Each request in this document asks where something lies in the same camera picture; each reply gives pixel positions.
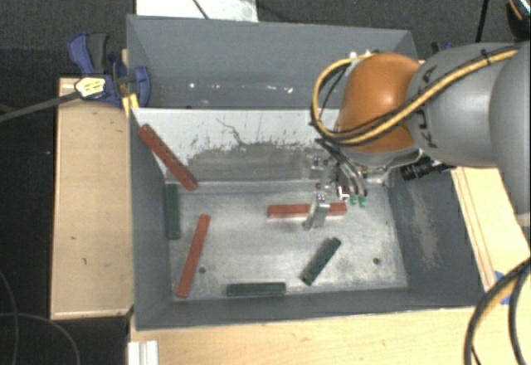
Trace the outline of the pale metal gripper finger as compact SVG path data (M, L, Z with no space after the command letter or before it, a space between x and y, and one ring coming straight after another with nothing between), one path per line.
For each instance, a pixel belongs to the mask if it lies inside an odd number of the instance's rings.
M330 203L323 193L317 193L314 206L314 227L322 227L330 209Z
M310 203L310 205L308 207L307 216L305 218L304 223L302 224L303 228L306 231L311 230L313 228L313 226L314 226L314 219L315 219L315 213L317 211L317 208L318 208L318 204L317 203L315 203L315 202Z

